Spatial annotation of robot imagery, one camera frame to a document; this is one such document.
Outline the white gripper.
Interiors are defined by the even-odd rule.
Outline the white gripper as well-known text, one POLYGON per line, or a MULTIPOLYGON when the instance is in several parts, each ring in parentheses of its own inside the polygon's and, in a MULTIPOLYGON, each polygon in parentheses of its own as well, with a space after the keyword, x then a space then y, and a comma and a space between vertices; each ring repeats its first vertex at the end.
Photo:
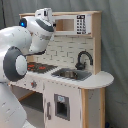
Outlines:
POLYGON ((36 17, 41 17, 45 20, 51 20, 52 19, 52 9, 51 8, 43 8, 39 9, 35 12, 36 17))

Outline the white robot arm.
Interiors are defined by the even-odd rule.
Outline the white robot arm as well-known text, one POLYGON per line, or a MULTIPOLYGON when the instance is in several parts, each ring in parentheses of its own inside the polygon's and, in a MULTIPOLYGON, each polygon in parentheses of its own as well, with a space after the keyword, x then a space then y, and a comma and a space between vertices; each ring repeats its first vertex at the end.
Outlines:
POLYGON ((39 9, 34 16, 21 18, 18 26, 0 30, 0 128, 24 128, 26 124, 33 128, 9 82, 26 75, 26 57, 43 54, 53 32, 51 8, 39 9))

